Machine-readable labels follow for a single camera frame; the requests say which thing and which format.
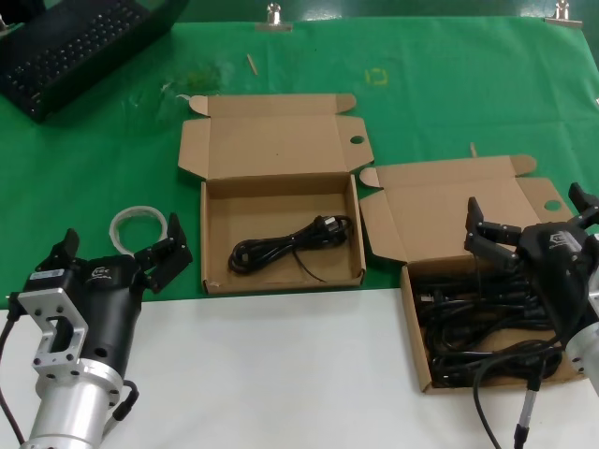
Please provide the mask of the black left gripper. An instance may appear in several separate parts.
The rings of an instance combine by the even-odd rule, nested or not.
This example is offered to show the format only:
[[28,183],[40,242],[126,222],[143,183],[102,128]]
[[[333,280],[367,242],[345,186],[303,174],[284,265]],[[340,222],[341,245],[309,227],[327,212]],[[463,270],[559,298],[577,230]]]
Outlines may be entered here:
[[160,293],[192,262],[193,256],[176,213],[168,218],[167,236],[130,255],[76,258],[80,238],[73,228],[54,244],[37,271],[69,268],[76,280],[73,304],[88,330],[80,356],[126,373],[141,293]]

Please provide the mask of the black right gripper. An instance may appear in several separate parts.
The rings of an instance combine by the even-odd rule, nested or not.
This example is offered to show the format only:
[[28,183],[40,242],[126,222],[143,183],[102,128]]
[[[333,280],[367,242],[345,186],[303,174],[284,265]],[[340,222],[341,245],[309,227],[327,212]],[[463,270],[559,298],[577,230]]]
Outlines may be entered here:
[[[473,196],[465,223],[466,251],[495,266],[516,266],[521,261],[558,338],[571,338],[592,322],[588,300],[592,256],[583,251],[588,235],[582,229],[598,224],[599,199],[577,182],[570,185],[568,197],[577,210],[571,224],[536,224],[522,231],[488,222]],[[517,247],[516,253],[507,246]]]

